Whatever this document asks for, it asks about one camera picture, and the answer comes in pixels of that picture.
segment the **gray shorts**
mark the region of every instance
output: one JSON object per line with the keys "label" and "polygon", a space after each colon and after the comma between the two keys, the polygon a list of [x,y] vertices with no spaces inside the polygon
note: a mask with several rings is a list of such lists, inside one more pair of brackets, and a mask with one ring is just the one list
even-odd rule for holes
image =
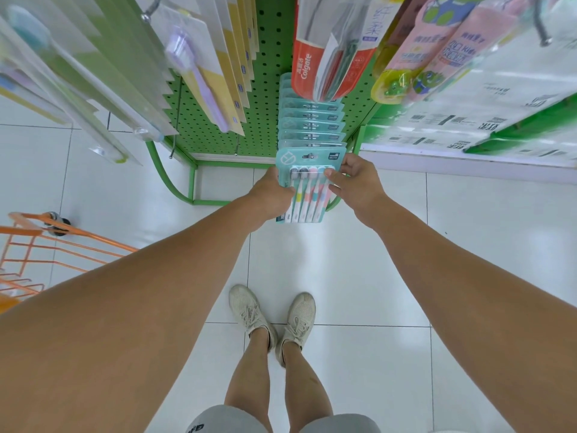
{"label": "gray shorts", "polygon": [[[186,433],[267,433],[254,416],[230,406],[214,406],[201,413]],[[380,433],[377,424],[364,415],[335,415],[307,424],[301,433]]]}

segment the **teal toothbrush package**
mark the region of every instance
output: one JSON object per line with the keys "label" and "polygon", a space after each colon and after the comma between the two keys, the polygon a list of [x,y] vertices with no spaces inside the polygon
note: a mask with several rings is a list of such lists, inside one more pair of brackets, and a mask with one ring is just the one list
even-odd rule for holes
{"label": "teal toothbrush package", "polygon": [[328,147],[285,147],[276,154],[279,183],[296,188],[287,212],[278,223],[320,223],[331,198],[327,168],[340,169],[345,145]]}
{"label": "teal toothbrush package", "polygon": [[344,105],[339,100],[318,103],[303,99],[290,85],[291,74],[280,76],[279,134],[276,166],[279,183],[294,187],[295,196],[278,223],[319,223],[331,199],[324,171],[340,169],[347,144],[342,132]]}

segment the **colgate logo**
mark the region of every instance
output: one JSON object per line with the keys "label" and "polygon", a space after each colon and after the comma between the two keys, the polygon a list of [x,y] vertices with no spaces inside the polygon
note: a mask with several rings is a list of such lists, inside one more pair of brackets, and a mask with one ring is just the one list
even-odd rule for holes
{"label": "colgate logo", "polygon": [[307,78],[307,76],[309,75],[309,70],[310,70],[310,60],[312,59],[313,55],[311,55],[310,53],[307,53],[307,55],[305,56],[305,65],[302,67],[302,72],[301,72],[301,79],[305,80]]}

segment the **hand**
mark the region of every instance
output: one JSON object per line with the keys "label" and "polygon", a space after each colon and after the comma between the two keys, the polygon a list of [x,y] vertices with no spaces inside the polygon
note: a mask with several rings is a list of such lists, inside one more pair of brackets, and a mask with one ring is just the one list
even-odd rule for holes
{"label": "hand", "polygon": [[329,186],[331,191],[353,209],[362,223],[370,227],[375,203],[387,199],[374,164],[354,153],[347,153],[344,155],[340,173],[328,168],[325,176],[336,184]]}
{"label": "hand", "polygon": [[288,210],[295,191],[292,187],[280,186],[279,171],[277,167],[273,166],[259,179],[246,197],[256,205],[258,218],[264,223]]}

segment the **shopping cart wheel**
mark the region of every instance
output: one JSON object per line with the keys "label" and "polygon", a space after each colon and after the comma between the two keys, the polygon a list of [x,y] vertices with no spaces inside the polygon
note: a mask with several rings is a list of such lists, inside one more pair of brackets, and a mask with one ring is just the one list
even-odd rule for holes
{"label": "shopping cart wheel", "polygon": [[[72,225],[68,219],[60,217],[55,211],[49,211],[47,214],[50,216],[51,219],[55,220],[59,223],[64,223],[65,225]],[[63,237],[64,235],[68,234],[68,231],[65,229],[59,228],[58,226],[52,226],[49,223],[45,223],[48,226],[48,233],[55,235],[56,237]]]}

